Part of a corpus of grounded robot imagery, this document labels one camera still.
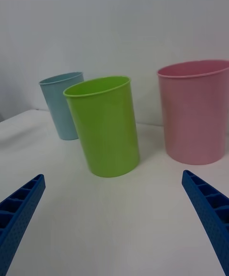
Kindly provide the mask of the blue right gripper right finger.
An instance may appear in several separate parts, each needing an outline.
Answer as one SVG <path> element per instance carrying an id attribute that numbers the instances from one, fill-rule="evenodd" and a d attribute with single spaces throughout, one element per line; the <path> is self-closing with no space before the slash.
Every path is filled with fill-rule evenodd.
<path id="1" fill-rule="evenodd" d="M 185 189 L 217 255 L 229 275 L 229 199 L 194 173 L 185 170 Z"/>

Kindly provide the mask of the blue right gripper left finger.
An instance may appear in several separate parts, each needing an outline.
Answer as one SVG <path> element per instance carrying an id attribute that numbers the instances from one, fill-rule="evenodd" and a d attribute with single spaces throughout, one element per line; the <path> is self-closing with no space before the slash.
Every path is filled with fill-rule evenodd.
<path id="1" fill-rule="evenodd" d="M 0 275 L 5 276 L 45 190 L 39 174 L 0 203 Z"/>

